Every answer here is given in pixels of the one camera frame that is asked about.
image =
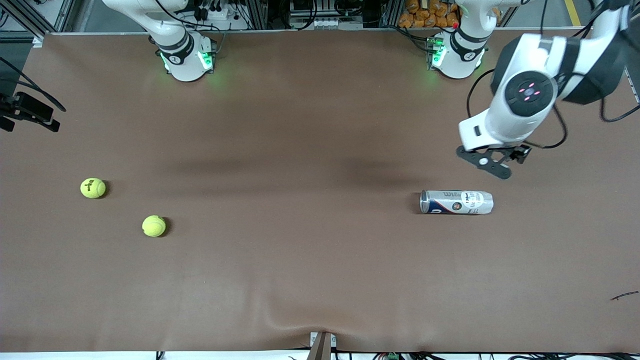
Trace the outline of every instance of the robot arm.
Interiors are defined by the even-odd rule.
[[[520,6],[520,0],[456,0],[462,16],[460,26],[454,31],[443,31],[436,37],[443,46],[438,54],[432,54],[433,67],[442,74],[463,79],[480,65],[484,45],[497,24],[493,8]]]
[[[149,32],[160,49],[159,54],[164,61],[164,66],[176,79],[194,81],[213,70],[215,52],[211,49],[211,39],[195,31],[187,31],[183,23],[165,14],[165,10],[175,12],[185,8],[188,0],[103,0],[103,2],[109,8],[130,17]]]
[[[524,34],[501,52],[487,110],[460,122],[458,155],[501,178],[505,162],[523,162],[530,148],[521,143],[545,120],[556,99],[589,104],[612,93],[626,63],[629,3],[605,0],[594,10],[590,39]],[[487,149],[485,153],[477,150]],[[500,161],[491,159],[499,149]]]

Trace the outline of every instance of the can label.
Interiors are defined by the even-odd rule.
[[[423,190],[420,210],[424,214],[489,214],[493,196],[488,192],[459,190]]]

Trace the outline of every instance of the tennis ball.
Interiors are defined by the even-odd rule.
[[[152,238],[162,235],[164,230],[166,230],[166,223],[163,218],[157,215],[151,215],[142,222],[142,231]]]
[[[104,195],[107,186],[96,177],[90,177],[80,185],[80,192],[89,199],[97,199]]]

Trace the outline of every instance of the black cable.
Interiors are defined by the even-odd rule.
[[[8,67],[10,67],[13,71],[15,71],[18,74],[20,74],[20,76],[22,76],[24,79],[26,79],[26,81],[29,81],[33,86],[35,86],[37,88],[40,88],[38,86],[38,84],[36,84],[33,80],[29,79],[29,76],[27,76],[25,73],[23,73],[22,70],[18,69],[14,64],[12,64],[9,61],[7,61],[7,59],[5,59],[2,56],[0,56],[0,61],[3,62]]]
[[[360,6],[359,8],[357,8],[356,10],[353,10],[351,13],[349,13],[349,10],[347,10],[346,6],[343,7],[343,9],[340,9],[338,7],[338,4],[343,2],[343,0],[335,0],[333,2],[333,9],[340,14],[341,16],[356,16],[356,15],[360,15],[362,13],[362,7],[364,6],[364,3],[362,3],[362,6]]]
[[[562,139],[560,139],[560,141],[558,141],[553,145],[540,145],[538,143],[529,142],[527,140],[523,141],[523,143],[527,145],[531,145],[533,147],[537,147],[539,149],[555,149],[556,147],[559,147],[560,145],[564,144],[567,137],[569,137],[569,129],[566,126],[566,122],[564,121],[564,118],[562,118],[562,114],[560,114],[560,110],[558,110],[558,107],[555,104],[554,104],[554,112],[556,113],[556,116],[558,117],[558,122],[560,122],[560,126],[562,127]],[[567,357],[562,357],[562,358],[555,357],[552,360],[558,360],[558,359],[567,359]]]
[[[587,31],[586,33],[588,34],[589,31],[591,31],[591,26],[593,25],[593,22],[595,21],[595,19],[590,20],[582,29],[578,30],[577,33],[573,34],[571,37],[575,38],[576,36],[580,35],[583,31]]]
[[[467,94],[467,116],[471,117],[471,109],[469,106],[469,102],[471,101],[471,94],[474,93],[474,90],[476,89],[476,86],[478,85],[478,83],[480,82],[480,80],[482,80],[483,77],[491,74],[493,71],[495,71],[495,69],[491,69],[491,70],[487,70],[485,71],[482,75],[480,75],[475,81],[474,84],[471,85],[471,89],[469,89],[469,93]]]
[[[440,26],[433,26],[433,27],[436,28],[436,29],[440,29],[440,30],[442,30],[442,31],[444,31],[444,32],[446,32],[448,34],[454,34],[455,33],[455,30],[454,31],[447,30],[445,28],[441,28]]]
[[[4,10],[2,10],[2,14],[0,15],[0,21],[2,21],[2,24],[0,24],[0,28],[2,28],[4,25],[6,25],[6,22],[9,20],[9,13],[4,12]]]
[[[577,72],[572,72],[572,76],[573,75],[582,76],[583,79],[589,81],[591,86],[593,86],[593,88],[600,95],[600,120],[602,120],[604,122],[616,122],[616,121],[620,121],[620,120],[624,119],[625,117],[627,117],[627,116],[635,113],[636,111],[640,110],[640,105],[637,105],[635,108],[632,108],[631,110],[629,110],[626,113],[620,115],[619,117],[614,117],[613,119],[607,118],[607,115],[605,115],[606,100],[605,100],[605,96],[604,96],[604,91],[602,91],[602,87],[599,84],[596,84],[596,82],[593,79],[591,79],[589,76],[587,76],[585,74],[579,74]]]
[[[249,14],[247,14],[244,11],[244,8],[240,8],[240,5],[238,4],[238,0],[234,0],[234,5],[236,6],[236,12],[240,14],[240,17],[242,17],[242,19],[246,22],[246,26],[249,30],[253,30],[253,25],[250,23],[249,19]]]
[[[409,34],[409,31],[407,29],[401,29],[398,28],[397,26],[394,25],[384,25],[383,28],[390,28],[390,29],[395,29],[397,32],[399,32],[400,34],[406,36],[409,38],[409,40],[411,40],[411,42],[420,50],[424,51],[425,53],[431,54],[434,51],[433,50],[429,50],[426,47],[420,45],[420,43],[418,43],[418,41],[426,41],[427,38],[422,38],[422,37],[417,37],[415,35],[411,35]]]
[[[547,13],[547,3],[549,0],[545,0],[545,4],[542,6],[542,15],[540,15],[540,36],[542,36],[543,28],[545,25],[545,14]]]
[[[412,38],[414,38],[414,39],[416,39],[416,40],[421,40],[421,41],[426,41],[426,40],[427,40],[427,38],[426,38],[426,37],[424,37],[424,38],[423,38],[423,37],[419,37],[419,36],[417,36],[417,35],[412,35],[412,34],[410,34],[410,33],[409,33],[409,30],[407,30],[407,29],[402,29],[402,28],[398,28],[398,27],[397,27],[397,26],[395,26],[395,25],[384,25],[384,26],[383,26],[383,28],[390,28],[390,29],[394,29],[394,30],[396,30],[397,32],[399,32],[400,34],[402,34],[402,35],[404,35],[404,36],[406,36],[406,37],[412,37]]]
[[[166,8],[164,8],[164,6],[160,3],[160,0],[156,0],[156,4],[158,4],[158,6],[160,6],[160,9],[162,9],[162,11],[164,11],[165,14],[169,15],[170,18],[172,18],[173,20],[177,20],[183,24],[189,24],[191,26],[194,26],[195,29],[198,29],[198,26],[200,26],[199,24],[194,24],[190,21],[186,21],[186,20],[182,20],[182,19],[178,19],[176,16],[174,16],[172,13],[170,13]],[[210,27],[211,30],[215,29],[216,31],[221,31],[220,29],[218,29],[217,26],[211,24],[211,25],[202,25],[202,26],[208,26]]]
[[[65,112],[67,111],[67,109],[62,106],[62,104],[55,98],[53,97],[51,94],[49,94],[48,92],[42,90],[39,86],[37,85],[32,85],[29,83],[25,83],[24,81],[20,81],[20,80],[13,80],[13,79],[7,79],[7,78],[0,78],[0,81],[4,81],[5,83],[14,83],[14,84],[18,84],[18,85],[22,85],[22,86],[26,86],[30,89],[36,90],[37,92],[41,93],[42,95],[44,95],[44,97],[47,98],[47,100],[51,101],[53,103],[53,105],[55,105],[58,109],[60,109],[60,111]]]
[[[309,7],[309,20],[302,28],[298,29],[298,31],[308,28],[314,23],[314,21],[316,21],[316,15],[318,14],[318,5],[316,4],[317,0],[309,1],[311,2],[311,6]]]
[[[287,2],[287,0],[281,0],[281,1],[280,1],[280,9],[279,9],[279,12],[280,12],[280,21],[282,21],[282,24],[284,25],[284,28],[285,28],[285,29],[291,29],[291,25],[289,24],[289,22],[287,21],[287,19],[285,19],[285,17],[284,17],[284,15],[285,15],[285,13],[286,13],[286,12],[283,12],[283,11],[282,11],[286,2]]]

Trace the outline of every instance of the wilson logo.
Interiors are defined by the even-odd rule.
[[[86,186],[86,191],[91,191],[91,185],[93,185],[93,180],[89,180],[88,183],[84,184]]]

